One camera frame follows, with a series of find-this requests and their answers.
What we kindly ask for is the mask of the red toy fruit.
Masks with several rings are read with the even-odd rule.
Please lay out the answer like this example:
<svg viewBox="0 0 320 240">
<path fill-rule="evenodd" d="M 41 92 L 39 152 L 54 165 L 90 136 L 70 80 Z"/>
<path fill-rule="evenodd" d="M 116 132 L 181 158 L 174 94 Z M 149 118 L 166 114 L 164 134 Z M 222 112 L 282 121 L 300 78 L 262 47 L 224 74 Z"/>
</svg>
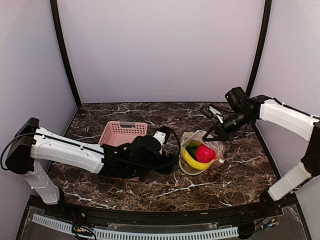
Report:
<svg viewBox="0 0 320 240">
<path fill-rule="evenodd" d="M 201 145 L 197 148 L 195 157 L 198 162 L 206 164 L 215 159 L 216 152 L 206 145 Z"/>
</svg>

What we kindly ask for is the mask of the pink plastic basket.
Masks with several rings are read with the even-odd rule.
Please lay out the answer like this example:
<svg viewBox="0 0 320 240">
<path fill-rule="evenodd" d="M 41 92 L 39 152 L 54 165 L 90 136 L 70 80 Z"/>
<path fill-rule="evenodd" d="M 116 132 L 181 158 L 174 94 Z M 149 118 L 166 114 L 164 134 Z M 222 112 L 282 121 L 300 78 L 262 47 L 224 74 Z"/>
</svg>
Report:
<svg viewBox="0 0 320 240">
<path fill-rule="evenodd" d="M 109 153 L 115 157 L 116 148 L 123 144 L 130 144 L 138 136 L 147 134 L 148 124 L 144 122 L 124 122 L 109 121 L 100 137 L 98 144 L 102 147 L 103 153 Z M 106 163 L 104 157 L 102 159 L 103 166 L 98 175 L 107 178 L 116 179 L 139 179 L 139 175 L 144 171 L 138 166 L 129 165 L 127 163 L 118 162 L 114 159 L 110 163 Z"/>
</svg>

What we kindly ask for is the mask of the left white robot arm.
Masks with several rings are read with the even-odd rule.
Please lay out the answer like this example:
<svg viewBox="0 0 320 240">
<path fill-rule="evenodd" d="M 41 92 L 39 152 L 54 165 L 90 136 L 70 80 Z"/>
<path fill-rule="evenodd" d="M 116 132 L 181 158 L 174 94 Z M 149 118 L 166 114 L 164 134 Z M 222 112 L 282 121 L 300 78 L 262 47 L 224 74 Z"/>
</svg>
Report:
<svg viewBox="0 0 320 240">
<path fill-rule="evenodd" d="M 60 218 L 67 218 L 70 206 L 64 192 L 44 171 L 40 161 L 49 160 L 77 167 L 101 177 L 131 180 L 148 172 L 170 174 L 179 161 L 178 153 L 163 147 L 175 132 L 166 126 L 148 135 L 143 122 L 109 121 L 97 144 L 73 140 L 48 131 L 30 118 L 0 155 L 0 166 L 22 176 Z"/>
</svg>

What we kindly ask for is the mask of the clear dotted zip bag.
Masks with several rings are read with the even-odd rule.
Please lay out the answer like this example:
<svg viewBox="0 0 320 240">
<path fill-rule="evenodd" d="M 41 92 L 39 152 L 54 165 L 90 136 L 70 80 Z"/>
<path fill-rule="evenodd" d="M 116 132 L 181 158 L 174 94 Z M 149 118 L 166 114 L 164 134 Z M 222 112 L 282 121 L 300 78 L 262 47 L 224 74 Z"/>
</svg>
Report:
<svg viewBox="0 0 320 240">
<path fill-rule="evenodd" d="M 204 130 L 182 134 L 178 165 L 187 175 L 199 175 L 225 162 L 226 146 L 221 141 L 204 141 L 205 134 Z"/>
</svg>

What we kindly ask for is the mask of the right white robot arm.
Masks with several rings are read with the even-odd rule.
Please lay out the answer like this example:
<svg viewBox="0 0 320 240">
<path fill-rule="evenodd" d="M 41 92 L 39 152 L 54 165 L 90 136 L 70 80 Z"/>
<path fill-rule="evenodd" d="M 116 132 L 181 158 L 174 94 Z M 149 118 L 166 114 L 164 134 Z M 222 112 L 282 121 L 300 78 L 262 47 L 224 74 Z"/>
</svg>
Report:
<svg viewBox="0 0 320 240">
<path fill-rule="evenodd" d="M 306 143 L 306 151 L 299 162 L 279 180 L 263 191 L 255 205 L 255 213 L 266 217 L 288 194 L 299 190 L 320 174 L 320 118 L 291 107 L 275 97 L 249 97 L 241 88 L 225 94 L 232 113 L 217 120 L 204 134 L 203 141 L 225 142 L 241 127 L 258 120 L 278 126 Z"/>
</svg>

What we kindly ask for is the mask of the yellow toy banana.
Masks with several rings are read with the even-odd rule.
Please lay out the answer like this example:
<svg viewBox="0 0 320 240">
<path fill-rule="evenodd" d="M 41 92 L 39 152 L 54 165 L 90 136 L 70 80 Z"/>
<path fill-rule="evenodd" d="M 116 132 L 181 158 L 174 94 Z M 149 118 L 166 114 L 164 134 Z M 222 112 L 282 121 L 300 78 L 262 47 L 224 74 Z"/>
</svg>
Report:
<svg viewBox="0 0 320 240">
<path fill-rule="evenodd" d="M 180 150 L 180 156 L 182 157 L 182 159 L 193 169 L 195 170 L 206 170 L 207 168 L 209 168 L 212 163 L 214 161 L 216 161 L 216 159 L 212 159 L 210 162 L 208 163 L 201 163 L 197 160 L 195 160 L 194 158 L 192 158 L 192 156 L 188 153 L 188 151 L 186 150 L 185 147 L 182 147 Z"/>
</svg>

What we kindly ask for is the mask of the orange green toy mango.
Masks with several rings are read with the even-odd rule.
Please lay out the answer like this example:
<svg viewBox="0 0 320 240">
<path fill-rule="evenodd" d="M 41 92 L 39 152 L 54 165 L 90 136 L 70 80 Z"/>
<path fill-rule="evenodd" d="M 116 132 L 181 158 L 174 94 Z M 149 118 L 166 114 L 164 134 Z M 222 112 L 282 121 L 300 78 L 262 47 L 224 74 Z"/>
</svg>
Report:
<svg viewBox="0 0 320 240">
<path fill-rule="evenodd" d="M 190 155 L 195 155 L 196 151 L 202 143 L 199 141 L 191 140 L 190 143 L 187 145 L 186 150 Z"/>
</svg>

